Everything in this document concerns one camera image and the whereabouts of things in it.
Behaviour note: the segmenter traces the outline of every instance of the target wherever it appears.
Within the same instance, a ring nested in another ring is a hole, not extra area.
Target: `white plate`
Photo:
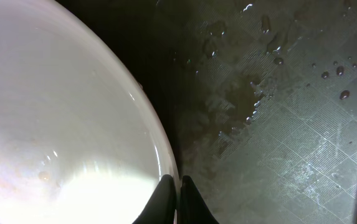
[[[0,224],[131,223],[178,173],[150,102],[53,1],[0,0]]]

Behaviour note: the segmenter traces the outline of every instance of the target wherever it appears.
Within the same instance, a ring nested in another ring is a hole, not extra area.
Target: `wet surface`
[[[357,1],[60,2],[142,84],[220,223],[351,223]]]

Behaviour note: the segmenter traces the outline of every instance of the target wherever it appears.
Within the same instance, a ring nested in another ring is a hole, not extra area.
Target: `white bowl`
[[[53,1],[0,0],[0,224],[131,223],[164,174],[178,187],[116,55]]]

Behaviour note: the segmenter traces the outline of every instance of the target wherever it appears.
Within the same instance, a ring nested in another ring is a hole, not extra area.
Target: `textured surface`
[[[352,223],[357,1],[60,2],[143,85],[220,223]]]

